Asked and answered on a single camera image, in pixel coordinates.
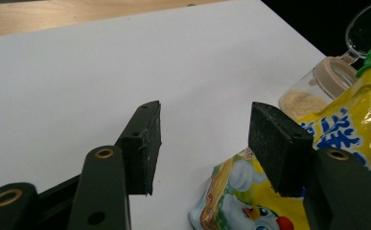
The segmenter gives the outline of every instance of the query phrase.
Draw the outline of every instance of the black metal bracket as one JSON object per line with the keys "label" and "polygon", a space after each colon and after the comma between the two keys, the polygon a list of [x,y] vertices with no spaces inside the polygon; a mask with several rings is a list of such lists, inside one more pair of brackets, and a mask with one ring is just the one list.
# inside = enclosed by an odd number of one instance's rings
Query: black metal bracket
{"label": "black metal bracket", "polygon": [[114,146],[87,153],[81,175],[39,195],[29,183],[0,187],[0,229],[131,229],[128,195],[152,194],[160,110],[139,106]]}

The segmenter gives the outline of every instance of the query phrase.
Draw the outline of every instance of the yellow snack bag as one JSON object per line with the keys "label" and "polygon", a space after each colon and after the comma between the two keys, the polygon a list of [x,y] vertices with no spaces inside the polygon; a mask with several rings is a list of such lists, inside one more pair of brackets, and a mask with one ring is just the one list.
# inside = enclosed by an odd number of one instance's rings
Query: yellow snack bag
{"label": "yellow snack bag", "polygon": [[189,213],[197,230],[310,229],[303,197],[281,197],[250,148],[217,165]]}
{"label": "yellow snack bag", "polygon": [[359,80],[320,112],[296,122],[314,137],[313,147],[352,152],[371,172],[371,51]]}

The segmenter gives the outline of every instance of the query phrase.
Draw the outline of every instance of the screw hole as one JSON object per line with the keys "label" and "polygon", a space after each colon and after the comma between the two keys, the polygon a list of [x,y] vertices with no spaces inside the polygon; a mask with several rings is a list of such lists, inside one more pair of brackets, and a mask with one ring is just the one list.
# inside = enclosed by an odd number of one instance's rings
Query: screw hole
{"label": "screw hole", "polygon": [[20,189],[10,189],[0,194],[0,207],[6,206],[18,200],[23,191]]}
{"label": "screw hole", "polygon": [[113,155],[114,151],[112,149],[101,149],[95,153],[97,158],[105,159]]}
{"label": "screw hole", "polygon": [[349,157],[345,153],[337,150],[328,151],[328,155],[336,160],[344,161],[349,159]]}
{"label": "screw hole", "polygon": [[105,218],[104,212],[96,212],[89,216],[89,218],[87,219],[87,222],[90,225],[97,225],[103,222],[104,218]]}

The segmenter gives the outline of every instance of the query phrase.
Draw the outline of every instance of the wooden table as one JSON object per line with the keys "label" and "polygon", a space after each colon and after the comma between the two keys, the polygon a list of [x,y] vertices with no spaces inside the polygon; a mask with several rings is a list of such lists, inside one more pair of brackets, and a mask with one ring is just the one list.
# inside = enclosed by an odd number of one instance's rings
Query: wooden table
{"label": "wooden table", "polygon": [[0,4],[0,35],[224,0],[48,0]]}

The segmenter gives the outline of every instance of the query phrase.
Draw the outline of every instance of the white table surface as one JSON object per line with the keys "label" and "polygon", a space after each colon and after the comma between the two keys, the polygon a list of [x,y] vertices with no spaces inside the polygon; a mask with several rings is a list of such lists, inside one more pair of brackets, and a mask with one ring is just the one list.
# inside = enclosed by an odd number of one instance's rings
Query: white table surface
{"label": "white table surface", "polygon": [[277,105],[323,58],[259,0],[0,36],[0,186],[73,177],[159,100],[154,194],[130,196],[132,228],[192,229],[213,167],[247,146],[251,103]]}

